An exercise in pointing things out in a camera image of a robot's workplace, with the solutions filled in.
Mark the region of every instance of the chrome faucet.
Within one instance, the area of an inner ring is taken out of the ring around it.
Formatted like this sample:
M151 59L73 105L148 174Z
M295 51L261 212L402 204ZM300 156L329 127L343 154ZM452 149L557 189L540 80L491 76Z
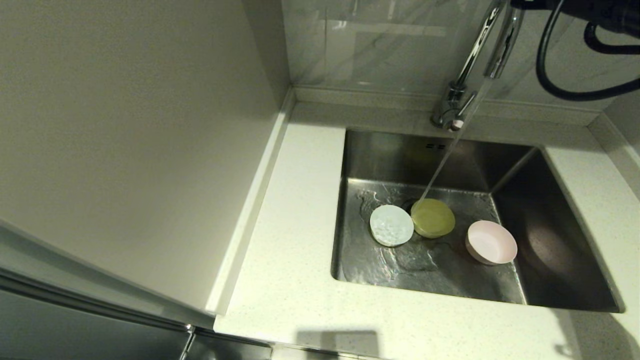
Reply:
M509 4L509 0L493 0L484 15L484 21L480 26L476 41L474 42L473 48L471 48L471 53L467 57L465 66L462 68L458 77L449 83L444 96L433 110L431 122L436 127L457 131L464 125L465 110L477 95L477 93L474 92L465 102L462 102L462 97L467 89L467 78L474 68L477 57L480 51L482 51L484 43L489 37L491 29L503 8L507 8L507 10L504 14L502 29L493 49L491 60L484 72L484 76L497 79L502 74L502 70L509 58L509 54L511 54L518 32L520 31L524 10L513 8Z

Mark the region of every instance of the backsplash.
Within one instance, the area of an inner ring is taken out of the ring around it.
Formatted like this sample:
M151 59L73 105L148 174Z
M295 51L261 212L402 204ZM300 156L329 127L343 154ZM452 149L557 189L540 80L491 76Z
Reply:
M490 0L283 0L287 51L296 85L440 95L459 72ZM612 99L568 102L538 84L535 59L550 12L525 14L502 77L488 98L602 110ZM477 89L502 19L469 78ZM586 47L586 23L561 16L547 56L551 79L568 90L626 82L640 72L634 56L598 54ZM603 42L636 44L598 31Z

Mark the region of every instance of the countertop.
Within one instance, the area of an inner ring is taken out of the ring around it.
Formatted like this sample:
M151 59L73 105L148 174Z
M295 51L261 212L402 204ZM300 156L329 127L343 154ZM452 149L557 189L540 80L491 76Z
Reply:
M298 103L228 311L214 330L384 359L640 358L640 203L584 126L476 117L465 138L539 146L623 313L467 299L335 280L346 128L439 135L421 111Z

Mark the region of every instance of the stainless steel sink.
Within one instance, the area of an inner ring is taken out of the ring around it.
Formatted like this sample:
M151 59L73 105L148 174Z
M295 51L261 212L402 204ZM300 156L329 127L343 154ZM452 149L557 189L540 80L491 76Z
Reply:
M408 210L422 195L450 139L348 131L334 242L337 280L476 299L619 312L594 250L541 152L461 140L428 197L456 215L451 234L417 233L389 248L369 232L382 204ZM469 255L469 225L492 220L518 243L514 262L486 266Z

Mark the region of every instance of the water stream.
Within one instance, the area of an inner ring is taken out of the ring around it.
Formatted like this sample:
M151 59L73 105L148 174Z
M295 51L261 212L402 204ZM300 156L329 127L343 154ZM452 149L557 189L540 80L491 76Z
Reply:
M453 139L451 144L449 144L449 146L447 147L447 152L445 152L444 157L442 158L442 160L440 161L440 164L438 165L438 168L436 169L435 173L433 173L431 180L429 180L429 184L427 185L427 188L424 189L424 193L422 193L420 200L424 199L427 196L427 193L431 189L433 182L438 177L438 174L440 174L440 171L442 170L445 163L447 162L447 159L449 159L449 156L451 155L453 150L455 150L456 145L458 144L458 141L460 140L460 138L462 138L462 135L464 135L465 131L469 128L469 125L471 125L471 121L474 119L474 116L478 111L480 104L482 104L482 101L486 97L486 94L489 92L489 89L491 88L492 84L493 84L493 79L484 78L483 84L482 86L480 86L480 89L478 90L476 98L469 105L469 109L467 109L467 115L465 116L465 125L462 127L462 129L460 129L456 133L456 137Z

